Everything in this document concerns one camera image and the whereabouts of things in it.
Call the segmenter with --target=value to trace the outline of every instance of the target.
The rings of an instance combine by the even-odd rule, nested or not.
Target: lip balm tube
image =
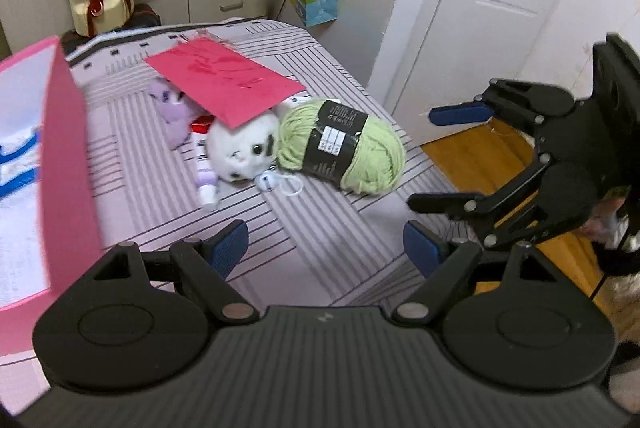
[[[218,205],[218,177],[207,156],[207,132],[213,119],[213,116],[200,116],[191,123],[191,143],[196,160],[196,188],[200,207],[206,212],[212,212]]]

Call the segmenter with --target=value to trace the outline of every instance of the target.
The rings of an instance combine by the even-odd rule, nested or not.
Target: purple plush toy
[[[148,90],[164,121],[169,147],[175,150],[189,138],[191,123],[206,112],[165,78],[156,77]]]

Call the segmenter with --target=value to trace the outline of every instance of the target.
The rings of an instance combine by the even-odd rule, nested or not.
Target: green yarn ball
[[[285,170],[301,170],[306,144],[326,100],[311,100],[292,108],[280,123],[278,162]],[[381,194],[393,189],[402,176],[404,146],[391,126],[376,116],[365,122],[353,161],[340,188],[356,193]]]

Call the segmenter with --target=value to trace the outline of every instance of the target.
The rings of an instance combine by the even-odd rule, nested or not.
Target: yarn label
[[[368,117],[350,106],[325,101],[306,144],[303,170],[339,185],[353,161]]]

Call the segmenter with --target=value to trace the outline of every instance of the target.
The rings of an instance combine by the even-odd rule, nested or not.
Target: striped bedsheet
[[[258,309],[269,304],[392,306],[422,279],[402,250],[407,220],[418,218],[445,238],[467,236],[464,224],[414,215],[404,204],[414,192],[450,191],[450,183],[305,30],[268,20],[207,29],[249,58],[300,81],[310,95],[338,98],[390,122],[406,149],[402,180],[381,197],[338,191],[306,176],[295,198],[277,191],[261,194],[250,183],[222,183],[219,207],[201,211],[193,151],[188,144],[168,149],[145,92],[155,71],[143,61],[194,30],[158,30],[103,48],[74,67],[78,78],[87,78],[88,159],[104,247],[133,240],[143,250],[163,249],[188,236],[207,238],[242,218],[250,246],[229,281]]]

